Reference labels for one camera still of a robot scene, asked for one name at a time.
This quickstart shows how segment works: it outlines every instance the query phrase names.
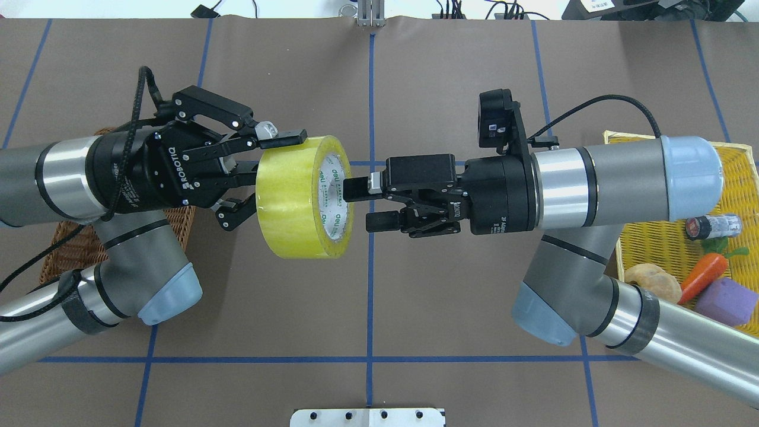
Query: white bracket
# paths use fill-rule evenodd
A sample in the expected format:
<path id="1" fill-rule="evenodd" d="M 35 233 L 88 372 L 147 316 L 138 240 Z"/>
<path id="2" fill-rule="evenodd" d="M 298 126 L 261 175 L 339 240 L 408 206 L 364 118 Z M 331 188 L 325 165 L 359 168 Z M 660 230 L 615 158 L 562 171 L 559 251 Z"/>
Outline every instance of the white bracket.
<path id="1" fill-rule="evenodd" d="M 435 408 L 298 410 L 290 427 L 446 427 L 446 411 Z"/>
<path id="2" fill-rule="evenodd" d="M 356 22 L 362 27 L 384 27 L 385 0 L 358 0 Z"/>

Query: clear packing tape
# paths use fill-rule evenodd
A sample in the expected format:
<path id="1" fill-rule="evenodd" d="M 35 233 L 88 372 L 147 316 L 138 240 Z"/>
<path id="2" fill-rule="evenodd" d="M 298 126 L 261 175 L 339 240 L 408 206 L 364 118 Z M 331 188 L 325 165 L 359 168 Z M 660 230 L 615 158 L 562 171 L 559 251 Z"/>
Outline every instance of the clear packing tape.
<path id="1" fill-rule="evenodd" d="M 339 258 L 348 249 L 353 206 L 343 200 L 348 156 L 333 136 L 263 152 L 256 209 L 263 238 L 280 258 Z"/>

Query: black plug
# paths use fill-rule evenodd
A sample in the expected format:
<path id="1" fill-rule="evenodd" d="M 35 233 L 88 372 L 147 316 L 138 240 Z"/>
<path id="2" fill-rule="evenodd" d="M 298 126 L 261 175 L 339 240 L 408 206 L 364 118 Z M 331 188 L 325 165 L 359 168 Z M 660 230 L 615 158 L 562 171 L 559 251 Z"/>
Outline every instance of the black plug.
<path id="1" fill-rule="evenodd" d="M 192 11 L 190 16 L 211 19 L 211 18 L 218 17 L 221 15 L 216 13 L 216 11 L 214 11 L 213 9 L 208 9 L 206 6 L 198 5 L 198 7 L 196 7 L 195 10 Z"/>

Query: potato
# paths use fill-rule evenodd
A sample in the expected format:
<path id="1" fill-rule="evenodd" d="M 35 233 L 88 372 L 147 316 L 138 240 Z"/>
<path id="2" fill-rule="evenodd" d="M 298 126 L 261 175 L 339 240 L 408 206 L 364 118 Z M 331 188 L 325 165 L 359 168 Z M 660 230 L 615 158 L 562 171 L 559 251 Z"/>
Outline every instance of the potato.
<path id="1" fill-rule="evenodd" d="M 638 264 L 625 271 L 625 282 L 636 283 L 651 291 L 659 299 L 677 304 L 682 297 L 680 283 L 672 275 L 655 264 Z"/>

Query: yellow basket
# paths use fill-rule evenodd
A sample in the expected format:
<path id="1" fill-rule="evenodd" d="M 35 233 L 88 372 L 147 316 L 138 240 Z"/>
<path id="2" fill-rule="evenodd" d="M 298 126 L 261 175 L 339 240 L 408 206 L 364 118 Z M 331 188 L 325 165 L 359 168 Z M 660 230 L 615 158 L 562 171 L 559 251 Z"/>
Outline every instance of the yellow basket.
<path id="1" fill-rule="evenodd" d="M 650 135 L 623 134 L 605 131 L 605 144 L 651 139 Z M 730 259 L 725 272 L 741 285 L 759 293 L 759 176 L 754 164 L 751 147 L 743 144 L 711 143 L 722 160 L 725 188 L 712 215 L 738 214 L 743 221 L 743 231 L 731 238 L 728 251 L 741 246 L 749 248 L 747 256 Z M 653 221 L 625 226 L 616 245 L 616 263 L 619 279 L 625 280 L 625 270 L 641 263 L 656 264 L 667 273 L 682 281 L 696 262 L 703 256 L 701 244 L 685 238 L 685 221 L 674 223 Z M 685 305 L 693 309 L 698 298 Z M 754 308 L 747 324 L 735 327 L 740 331 L 759 337 L 759 307 Z"/>

